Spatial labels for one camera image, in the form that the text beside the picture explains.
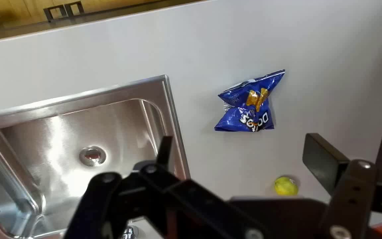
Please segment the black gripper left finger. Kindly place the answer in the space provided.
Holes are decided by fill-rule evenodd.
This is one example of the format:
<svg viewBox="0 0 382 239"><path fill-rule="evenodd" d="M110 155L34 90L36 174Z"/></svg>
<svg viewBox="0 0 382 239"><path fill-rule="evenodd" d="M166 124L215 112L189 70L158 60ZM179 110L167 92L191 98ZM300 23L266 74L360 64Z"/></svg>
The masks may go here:
<svg viewBox="0 0 382 239"><path fill-rule="evenodd" d="M171 145L165 137L157 157L136 163L128 177L114 171L93 177L65 239L122 239L137 218L165 239L263 239L251 217L167 170Z"/></svg>

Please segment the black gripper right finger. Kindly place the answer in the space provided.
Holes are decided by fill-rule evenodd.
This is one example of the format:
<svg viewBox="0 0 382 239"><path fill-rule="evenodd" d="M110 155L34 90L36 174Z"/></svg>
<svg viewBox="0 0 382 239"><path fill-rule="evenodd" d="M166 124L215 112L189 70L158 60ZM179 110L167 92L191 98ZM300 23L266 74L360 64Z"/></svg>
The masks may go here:
<svg viewBox="0 0 382 239"><path fill-rule="evenodd" d="M324 239L382 239L369 226L382 214L382 169L365 159L349 159L319 133L307 133L303 163L331 195L317 235Z"/></svg>

